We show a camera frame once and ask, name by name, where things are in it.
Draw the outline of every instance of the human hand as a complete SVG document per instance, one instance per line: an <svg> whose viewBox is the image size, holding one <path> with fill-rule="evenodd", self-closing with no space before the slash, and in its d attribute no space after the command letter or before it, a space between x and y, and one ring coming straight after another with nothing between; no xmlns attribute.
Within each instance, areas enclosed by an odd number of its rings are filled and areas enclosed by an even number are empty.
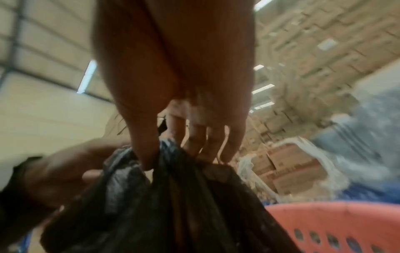
<svg viewBox="0 0 400 253"><path fill-rule="evenodd" d="M94 139L32 161L22 177L23 185L32 199L58 208L96 181L104 161L117 148L129 144L127 135Z"/></svg>
<svg viewBox="0 0 400 253"><path fill-rule="evenodd" d="M252 0L98 1L95 59L144 170L157 160L157 114L168 105L168 128L177 141L190 120L185 145L190 155L202 149L200 156L212 161L226 125L230 135L221 160L229 162L239 149L253 87L253 5Z"/></svg>

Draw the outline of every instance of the orange laundry basket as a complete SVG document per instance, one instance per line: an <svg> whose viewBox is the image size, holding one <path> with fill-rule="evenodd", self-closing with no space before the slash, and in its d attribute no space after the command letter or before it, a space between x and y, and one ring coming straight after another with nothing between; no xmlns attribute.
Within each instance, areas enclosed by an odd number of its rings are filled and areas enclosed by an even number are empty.
<svg viewBox="0 0 400 253"><path fill-rule="evenodd" d="M304 253L400 253L400 205L321 202L266 209Z"/></svg>

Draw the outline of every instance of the fluorescent light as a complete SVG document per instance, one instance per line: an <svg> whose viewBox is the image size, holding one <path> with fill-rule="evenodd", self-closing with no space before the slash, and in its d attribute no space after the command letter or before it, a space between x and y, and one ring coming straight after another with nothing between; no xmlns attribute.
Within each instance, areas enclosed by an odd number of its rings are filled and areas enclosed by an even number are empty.
<svg viewBox="0 0 400 253"><path fill-rule="evenodd" d="M258 3L255 4L254 11L260 10L262 7L266 6L270 2L272 2L272 0L261 0L261 1L259 1Z"/></svg>
<svg viewBox="0 0 400 253"><path fill-rule="evenodd" d="M263 91L263 90L267 90L267 89L272 88L272 87L275 87L275 85L273 85L272 83L270 83L269 85L266 85L266 86L264 86L264 87L261 87L260 89L256 89L256 90L252 91L251 93L252 93L252 94L256 94L256 93L259 93L259 92L261 92L261 91Z"/></svg>
<svg viewBox="0 0 400 253"><path fill-rule="evenodd" d="M255 71L257 71L257 70L260 70L260 69L262 69L264 67L264 65L257 65L257 66L255 66L253 69L255 70Z"/></svg>
<svg viewBox="0 0 400 253"><path fill-rule="evenodd" d="M95 60L91 60L89 65L86 68L85 74L83 75L82 81L80 82L78 91L76 93L82 94L85 92L86 88L88 87L90 80L93 77L93 73L97 68L97 63Z"/></svg>
<svg viewBox="0 0 400 253"><path fill-rule="evenodd" d="M268 106L271 106L271 105L274 105L274 104L275 104L274 102L268 102L268 103L266 103L266 104L263 104L263 105L259 105L259 106L257 106L257 107L254 107L254 109L259 110L259 109L261 109L261 108L268 107Z"/></svg>

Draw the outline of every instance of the basket hole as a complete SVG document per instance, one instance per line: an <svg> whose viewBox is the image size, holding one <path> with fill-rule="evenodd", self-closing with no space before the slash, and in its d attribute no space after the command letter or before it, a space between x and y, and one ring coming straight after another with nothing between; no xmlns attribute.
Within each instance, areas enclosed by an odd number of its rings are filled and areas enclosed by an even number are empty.
<svg viewBox="0 0 400 253"><path fill-rule="evenodd" d="M310 237L311 241L313 241L316 244L321 244L321 239L320 236L317 234L315 231L310 231Z"/></svg>
<svg viewBox="0 0 400 253"><path fill-rule="evenodd" d="M371 245L371 249L373 253L386 253L386 251L376 245Z"/></svg>
<svg viewBox="0 0 400 253"><path fill-rule="evenodd" d="M359 243L354 238L346 238L347 244L349 245L350 249L355 253L363 253Z"/></svg>
<svg viewBox="0 0 400 253"><path fill-rule="evenodd" d="M339 240L336 236L327 233L326 237L328 238L329 245L332 248L340 250Z"/></svg>
<svg viewBox="0 0 400 253"><path fill-rule="evenodd" d="M300 229L295 228L294 232L295 232L296 239L304 240L303 233L300 231Z"/></svg>

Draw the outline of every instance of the garbage bag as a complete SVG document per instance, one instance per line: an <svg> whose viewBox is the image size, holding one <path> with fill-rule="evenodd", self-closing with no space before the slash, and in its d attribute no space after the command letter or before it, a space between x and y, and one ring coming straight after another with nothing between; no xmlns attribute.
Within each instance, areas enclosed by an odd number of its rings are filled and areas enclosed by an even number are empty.
<svg viewBox="0 0 400 253"><path fill-rule="evenodd" d="M300 253L226 165L201 163L161 141L150 183L131 148L44 230L48 253Z"/></svg>

